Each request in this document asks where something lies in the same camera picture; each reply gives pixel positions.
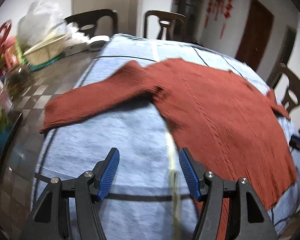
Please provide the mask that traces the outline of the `dark wooden chair left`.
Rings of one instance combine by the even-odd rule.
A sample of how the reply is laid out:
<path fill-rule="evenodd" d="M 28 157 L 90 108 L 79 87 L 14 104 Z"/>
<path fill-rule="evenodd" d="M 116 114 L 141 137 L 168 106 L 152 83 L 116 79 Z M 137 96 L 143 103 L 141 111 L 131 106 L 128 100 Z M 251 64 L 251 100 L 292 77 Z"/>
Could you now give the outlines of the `dark wooden chair left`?
<path fill-rule="evenodd" d="M 89 37 L 95 36 L 97 30 L 98 20 L 103 17 L 109 17 L 111 23 L 111 35 L 118 33 L 118 15 L 116 10 L 111 9 L 97 9 L 66 17 L 64 20 L 67 24 L 76 23 L 78 31 L 88 35 Z"/>

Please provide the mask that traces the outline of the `dark wooden chair middle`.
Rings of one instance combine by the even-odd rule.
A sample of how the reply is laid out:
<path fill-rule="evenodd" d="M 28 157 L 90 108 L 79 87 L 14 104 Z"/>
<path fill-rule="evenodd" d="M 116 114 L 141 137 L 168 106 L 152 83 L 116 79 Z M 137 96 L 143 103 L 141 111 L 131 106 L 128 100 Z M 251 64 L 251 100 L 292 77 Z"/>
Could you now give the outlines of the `dark wooden chair middle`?
<path fill-rule="evenodd" d="M 164 29 L 166 29 L 166 40 L 173 40 L 174 25 L 177 21 L 181 22 L 180 26 L 180 40 L 184 41 L 186 36 L 187 17 L 175 12 L 168 12 L 162 10 L 149 10 L 144 15 L 143 25 L 143 38 L 147 38 L 147 23 L 148 17 L 155 16 L 158 18 L 158 24 L 160 25 L 160 31 L 157 35 L 157 40 L 161 40 Z"/>

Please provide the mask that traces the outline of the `beige woven basket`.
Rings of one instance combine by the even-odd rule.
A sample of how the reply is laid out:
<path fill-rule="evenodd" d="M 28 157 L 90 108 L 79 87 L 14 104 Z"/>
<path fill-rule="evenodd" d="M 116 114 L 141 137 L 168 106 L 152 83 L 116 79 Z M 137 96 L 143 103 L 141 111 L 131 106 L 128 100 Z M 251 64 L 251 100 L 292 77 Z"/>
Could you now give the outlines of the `beige woven basket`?
<path fill-rule="evenodd" d="M 49 40 L 39 42 L 25 51 L 23 57 L 25 57 L 31 65 L 38 66 L 44 64 L 63 53 L 68 37 L 68 34 L 58 35 Z"/>

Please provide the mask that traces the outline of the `white tissue pack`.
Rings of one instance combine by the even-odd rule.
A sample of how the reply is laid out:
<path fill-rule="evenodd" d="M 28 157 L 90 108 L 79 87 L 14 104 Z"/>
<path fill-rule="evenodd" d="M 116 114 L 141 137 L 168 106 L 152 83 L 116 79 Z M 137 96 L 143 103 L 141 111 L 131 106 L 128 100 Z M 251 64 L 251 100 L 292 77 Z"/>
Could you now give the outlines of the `white tissue pack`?
<path fill-rule="evenodd" d="M 76 32 L 65 41 L 64 56 L 68 57 L 83 51 L 100 51 L 110 40 L 108 35 L 97 35 L 93 37 L 85 36 L 83 33 Z"/>

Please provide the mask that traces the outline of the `blue plaid blanket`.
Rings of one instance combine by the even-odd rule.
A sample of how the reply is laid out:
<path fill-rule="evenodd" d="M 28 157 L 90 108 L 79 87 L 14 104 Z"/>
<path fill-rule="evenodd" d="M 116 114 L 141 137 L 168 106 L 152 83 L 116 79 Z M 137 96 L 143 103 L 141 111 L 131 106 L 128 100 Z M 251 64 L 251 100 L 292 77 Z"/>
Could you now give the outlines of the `blue plaid blanket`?
<path fill-rule="evenodd" d="M 102 81 L 128 61 L 142 67 L 168 58 L 231 70 L 261 93 L 268 85 L 246 64 L 194 44 L 116 34 L 77 82 Z M 197 212 L 166 123 L 146 98 L 127 101 L 87 121 L 51 130 L 37 163 L 33 200 L 44 177 L 78 177 L 118 148 L 120 163 L 100 219 L 107 239 L 191 239 Z"/>

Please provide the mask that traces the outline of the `clear glass jar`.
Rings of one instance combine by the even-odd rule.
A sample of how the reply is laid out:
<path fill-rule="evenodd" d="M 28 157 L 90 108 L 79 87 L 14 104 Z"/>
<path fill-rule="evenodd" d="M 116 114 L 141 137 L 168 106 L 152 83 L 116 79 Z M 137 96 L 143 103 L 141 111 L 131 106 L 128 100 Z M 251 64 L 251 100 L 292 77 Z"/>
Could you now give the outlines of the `clear glass jar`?
<path fill-rule="evenodd" d="M 33 83 L 34 79 L 28 66 L 23 64 L 18 64 L 9 69 L 4 80 L 5 88 L 12 100 L 19 97 Z"/>

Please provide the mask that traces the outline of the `white plastic bag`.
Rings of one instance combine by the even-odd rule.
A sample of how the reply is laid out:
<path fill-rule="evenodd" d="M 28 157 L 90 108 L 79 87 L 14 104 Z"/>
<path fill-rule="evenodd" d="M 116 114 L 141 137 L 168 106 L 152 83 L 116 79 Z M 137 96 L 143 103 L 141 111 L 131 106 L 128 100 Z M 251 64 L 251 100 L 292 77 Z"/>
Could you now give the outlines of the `white plastic bag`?
<path fill-rule="evenodd" d="M 19 20 L 17 26 L 18 42 L 23 49 L 67 33 L 67 24 L 61 6 L 44 0 L 31 3 L 26 15 Z"/>

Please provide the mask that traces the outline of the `rust red knit sweater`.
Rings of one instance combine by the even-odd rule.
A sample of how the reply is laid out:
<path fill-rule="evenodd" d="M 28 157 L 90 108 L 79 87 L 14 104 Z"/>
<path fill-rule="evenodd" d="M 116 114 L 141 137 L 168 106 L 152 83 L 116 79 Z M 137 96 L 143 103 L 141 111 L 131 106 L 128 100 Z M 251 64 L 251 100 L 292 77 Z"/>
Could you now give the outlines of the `rust red knit sweater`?
<path fill-rule="evenodd" d="M 246 175 L 265 207 L 297 180 L 278 118 L 289 114 L 272 90 L 262 94 L 246 79 L 182 59 L 148 67 L 130 61 L 104 81 L 66 92 L 45 107 L 43 130 L 74 124 L 147 95 L 177 146 L 222 178 Z"/>

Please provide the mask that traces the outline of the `red Chinese knot decorations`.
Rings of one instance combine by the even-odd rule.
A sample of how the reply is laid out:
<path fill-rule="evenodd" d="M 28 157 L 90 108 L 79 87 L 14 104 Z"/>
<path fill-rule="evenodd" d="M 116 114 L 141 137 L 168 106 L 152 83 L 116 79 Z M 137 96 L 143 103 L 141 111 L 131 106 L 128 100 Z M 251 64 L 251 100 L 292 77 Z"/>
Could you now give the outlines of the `red Chinese knot decorations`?
<path fill-rule="evenodd" d="M 231 17 L 231 10 L 233 9 L 232 2 L 233 0 L 208 0 L 207 3 L 204 28 L 207 28 L 209 20 L 211 18 L 213 18 L 214 21 L 217 22 L 219 17 L 224 17 L 223 25 L 221 27 L 221 32 L 219 35 L 220 39 L 223 38 L 227 20 Z"/>

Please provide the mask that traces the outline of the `dark brown door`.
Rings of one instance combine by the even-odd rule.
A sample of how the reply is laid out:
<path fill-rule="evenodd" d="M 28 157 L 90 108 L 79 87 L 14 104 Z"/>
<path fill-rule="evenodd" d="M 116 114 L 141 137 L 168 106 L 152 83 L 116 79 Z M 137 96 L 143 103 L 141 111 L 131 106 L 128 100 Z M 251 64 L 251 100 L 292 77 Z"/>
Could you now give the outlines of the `dark brown door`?
<path fill-rule="evenodd" d="M 257 71 L 267 47 L 274 15 L 258 0 L 250 0 L 248 18 L 235 59 Z"/>

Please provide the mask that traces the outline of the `dark wooden chair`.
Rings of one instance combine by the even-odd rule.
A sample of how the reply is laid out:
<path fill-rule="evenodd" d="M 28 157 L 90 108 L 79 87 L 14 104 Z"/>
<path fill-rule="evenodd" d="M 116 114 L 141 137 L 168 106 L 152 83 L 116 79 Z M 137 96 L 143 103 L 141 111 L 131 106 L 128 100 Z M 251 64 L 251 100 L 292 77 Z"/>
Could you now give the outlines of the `dark wooden chair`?
<path fill-rule="evenodd" d="M 287 77 L 288 86 L 281 103 L 290 114 L 292 110 L 300 107 L 300 79 L 286 64 L 279 62 L 275 64 L 274 69 L 268 77 L 267 85 L 270 88 L 275 89 L 282 75 Z"/>
<path fill-rule="evenodd" d="M 67 24 L 76 23 L 78 31 L 88 35 L 89 37 L 95 36 L 97 30 L 98 20 L 103 17 L 109 17 L 111 23 L 111 35 L 118 33 L 118 15 L 116 10 L 111 9 L 97 9 L 66 17 L 64 20 Z"/>
<path fill-rule="evenodd" d="M 186 36 L 187 17 L 175 12 L 168 12 L 162 10 L 149 10 L 144 15 L 143 25 L 143 38 L 147 38 L 147 23 L 148 17 L 155 16 L 158 18 L 158 24 L 160 25 L 160 31 L 157 35 L 157 40 L 161 40 L 164 29 L 166 29 L 166 40 L 173 40 L 174 25 L 177 21 L 181 22 L 180 26 L 180 40 L 184 41 Z"/>

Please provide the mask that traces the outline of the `dark wooden chair right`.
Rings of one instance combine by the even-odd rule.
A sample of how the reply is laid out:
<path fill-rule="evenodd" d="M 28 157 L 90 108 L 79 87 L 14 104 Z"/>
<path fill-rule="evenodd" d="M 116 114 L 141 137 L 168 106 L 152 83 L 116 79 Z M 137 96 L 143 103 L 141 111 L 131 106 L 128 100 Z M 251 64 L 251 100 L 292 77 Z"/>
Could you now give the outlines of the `dark wooden chair right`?
<path fill-rule="evenodd" d="M 268 77 L 267 85 L 270 88 L 275 89 L 282 75 L 287 77 L 288 86 L 281 103 L 290 114 L 292 110 L 300 107 L 300 79 L 286 64 L 279 62 L 275 64 L 274 69 Z"/>

